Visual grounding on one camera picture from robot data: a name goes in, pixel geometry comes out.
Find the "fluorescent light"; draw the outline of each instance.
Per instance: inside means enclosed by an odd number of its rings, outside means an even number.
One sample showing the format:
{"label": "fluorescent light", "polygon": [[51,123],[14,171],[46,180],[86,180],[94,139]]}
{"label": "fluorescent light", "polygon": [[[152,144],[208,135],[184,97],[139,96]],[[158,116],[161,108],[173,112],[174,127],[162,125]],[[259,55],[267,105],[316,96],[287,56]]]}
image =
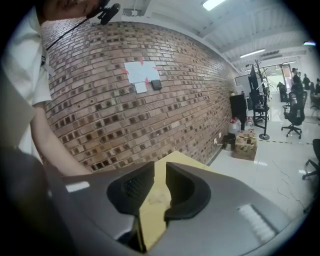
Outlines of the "fluorescent light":
{"label": "fluorescent light", "polygon": [[282,63],[282,65],[286,65],[286,64],[290,64],[290,63],[295,63],[296,61],[289,61],[289,62],[285,62],[285,63]]}
{"label": "fluorescent light", "polygon": [[225,0],[208,0],[203,4],[203,7],[206,8],[207,11],[211,11],[216,6],[220,5]]}
{"label": "fluorescent light", "polygon": [[315,42],[304,42],[304,46],[316,46],[317,44]]}
{"label": "fluorescent light", "polygon": [[262,53],[262,52],[264,52],[265,50],[266,50],[266,49],[256,50],[256,51],[250,52],[250,53],[248,53],[248,54],[241,55],[240,58],[244,58],[244,57],[247,57],[247,56],[250,56],[250,55]]}

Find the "gray plastic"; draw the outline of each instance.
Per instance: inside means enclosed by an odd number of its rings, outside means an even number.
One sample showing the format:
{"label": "gray plastic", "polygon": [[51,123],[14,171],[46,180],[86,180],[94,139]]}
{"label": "gray plastic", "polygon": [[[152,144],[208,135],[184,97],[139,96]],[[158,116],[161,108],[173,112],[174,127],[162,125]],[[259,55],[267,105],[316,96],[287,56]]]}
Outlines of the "gray plastic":
{"label": "gray plastic", "polygon": [[151,248],[152,256],[237,256],[263,244],[239,213],[238,207],[251,204],[279,233],[289,218],[273,203],[243,182],[179,163],[171,163],[207,182],[211,198],[192,219],[170,221],[160,240]]}
{"label": "gray plastic", "polygon": [[[62,217],[81,255],[268,255],[274,253],[296,230],[296,225],[286,228],[290,220],[276,205],[241,181],[188,165],[170,163],[173,168],[203,179],[211,190],[210,201],[191,219],[170,220],[167,230],[148,253],[134,251],[116,239],[134,228],[135,218],[117,212],[108,200],[106,191],[112,181],[143,165],[145,163],[118,171],[64,178],[65,184],[82,181],[90,184],[88,188],[70,193],[71,201],[65,201],[62,206],[65,208]],[[69,204],[75,204],[80,212],[70,211]],[[277,233],[265,244],[258,239],[249,222],[238,213],[238,207],[248,204],[253,205]],[[79,228],[77,225],[83,222],[85,225]]]}

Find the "black mesh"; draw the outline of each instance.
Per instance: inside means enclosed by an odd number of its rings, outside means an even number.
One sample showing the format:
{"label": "black mesh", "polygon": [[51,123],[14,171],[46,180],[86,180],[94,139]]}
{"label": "black mesh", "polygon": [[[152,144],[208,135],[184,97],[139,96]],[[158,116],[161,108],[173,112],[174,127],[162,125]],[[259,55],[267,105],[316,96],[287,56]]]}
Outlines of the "black mesh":
{"label": "black mesh", "polygon": [[107,188],[107,196],[118,212],[138,216],[139,208],[154,184],[154,176],[155,162],[148,162],[112,182]]}

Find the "white shirt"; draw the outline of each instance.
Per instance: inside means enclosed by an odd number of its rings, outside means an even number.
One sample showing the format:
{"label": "white shirt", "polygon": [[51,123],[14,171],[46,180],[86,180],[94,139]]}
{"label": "white shirt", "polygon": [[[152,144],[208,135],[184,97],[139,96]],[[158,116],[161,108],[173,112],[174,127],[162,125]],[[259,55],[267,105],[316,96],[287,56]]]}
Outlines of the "white shirt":
{"label": "white shirt", "polygon": [[[49,73],[45,66],[41,66],[42,56],[45,56],[47,65],[49,56],[43,47],[41,26],[33,7],[10,38],[0,62],[10,84],[30,106],[51,100]],[[25,127],[18,147],[41,161],[32,140],[30,124]]]}

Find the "tile floor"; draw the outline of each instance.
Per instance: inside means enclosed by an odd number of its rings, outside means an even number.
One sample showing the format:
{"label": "tile floor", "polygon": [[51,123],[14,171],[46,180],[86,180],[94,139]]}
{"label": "tile floor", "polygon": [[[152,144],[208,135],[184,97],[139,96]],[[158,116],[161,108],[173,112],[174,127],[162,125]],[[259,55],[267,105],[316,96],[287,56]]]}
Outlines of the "tile floor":
{"label": "tile floor", "polygon": [[[295,132],[286,137],[288,130],[281,131],[281,127],[290,125],[290,122],[284,118],[284,104],[280,102],[278,93],[272,97],[268,104],[270,120],[266,133],[270,136],[270,141],[277,142],[259,141],[258,138],[254,161],[233,158],[231,152],[222,150],[210,167],[246,183],[294,219],[303,214],[303,209],[312,202],[318,188],[317,176],[302,180],[302,175],[305,174],[305,163],[308,159],[318,163],[313,146],[306,143],[320,138],[320,121],[315,117],[317,113],[311,117],[313,110],[310,109],[307,99],[305,120],[300,127],[302,138],[299,139]],[[256,126],[254,131],[257,137],[263,133],[263,129]],[[306,169],[308,172],[314,171],[310,164]]]}

